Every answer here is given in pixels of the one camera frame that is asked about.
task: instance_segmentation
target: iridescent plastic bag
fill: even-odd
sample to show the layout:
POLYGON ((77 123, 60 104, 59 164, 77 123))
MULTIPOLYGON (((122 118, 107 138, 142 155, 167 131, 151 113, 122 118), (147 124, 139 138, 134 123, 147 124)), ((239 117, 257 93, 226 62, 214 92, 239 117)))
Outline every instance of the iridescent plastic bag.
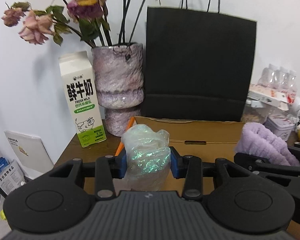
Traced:
POLYGON ((121 137, 127 153, 125 179, 132 190, 157 191, 170 170, 169 133, 137 124, 121 137))

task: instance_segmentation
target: vase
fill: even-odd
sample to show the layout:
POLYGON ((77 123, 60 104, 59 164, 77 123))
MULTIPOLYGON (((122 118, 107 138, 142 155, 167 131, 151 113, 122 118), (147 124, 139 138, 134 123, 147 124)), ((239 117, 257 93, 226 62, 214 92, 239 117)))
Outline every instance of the vase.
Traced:
POLYGON ((143 45, 140 43, 92 49, 99 105, 105 108, 105 127, 121 136, 132 116, 140 115, 144 99, 143 45))

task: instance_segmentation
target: fresh milk carton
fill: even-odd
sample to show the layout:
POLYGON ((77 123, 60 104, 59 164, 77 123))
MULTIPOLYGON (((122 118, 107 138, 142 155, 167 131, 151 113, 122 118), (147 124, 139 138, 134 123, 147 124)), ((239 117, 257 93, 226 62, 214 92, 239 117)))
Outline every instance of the fresh milk carton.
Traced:
POLYGON ((63 90, 82 147, 104 141, 94 72, 87 52, 81 51, 59 58, 63 90))

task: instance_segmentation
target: cardboard box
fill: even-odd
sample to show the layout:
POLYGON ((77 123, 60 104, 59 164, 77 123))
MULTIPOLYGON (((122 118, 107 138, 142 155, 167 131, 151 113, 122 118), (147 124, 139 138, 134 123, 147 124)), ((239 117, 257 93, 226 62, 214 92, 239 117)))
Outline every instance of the cardboard box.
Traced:
POLYGON ((87 52, 59 58, 63 90, 82 147, 106 140, 94 84, 95 75, 87 52))
MULTIPOLYGON (((140 123, 146 124, 153 131, 164 129, 169 132, 169 146, 175 147, 180 155, 198 156, 202 161, 211 163, 216 158, 234 161, 234 147, 240 139, 244 125, 242 122, 182 121, 136 116, 130 119, 127 129, 140 123)), ((121 143, 116 155, 123 147, 121 143)), ((161 190, 176 190, 181 195, 184 182, 185 179, 173 178, 170 171, 161 190)), ((212 178, 203 178, 203 193, 207 195, 213 190, 212 178)), ((291 221, 288 232, 300 239, 299 224, 291 221)))
POLYGON ((248 98, 258 100, 271 106, 275 106, 282 111, 289 110, 286 95, 284 93, 278 92, 275 89, 250 84, 248 98))

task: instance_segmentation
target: purple towel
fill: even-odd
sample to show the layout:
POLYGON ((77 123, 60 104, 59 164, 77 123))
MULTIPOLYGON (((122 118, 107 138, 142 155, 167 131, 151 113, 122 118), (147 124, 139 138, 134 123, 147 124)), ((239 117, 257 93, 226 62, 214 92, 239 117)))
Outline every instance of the purple towel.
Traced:
POLYGON ((256 122, 248 122, 243 126, 241 138, 234 150, 267 158, 272 164, 300 166, 296 157, 289 152, 286 142, 256 122))

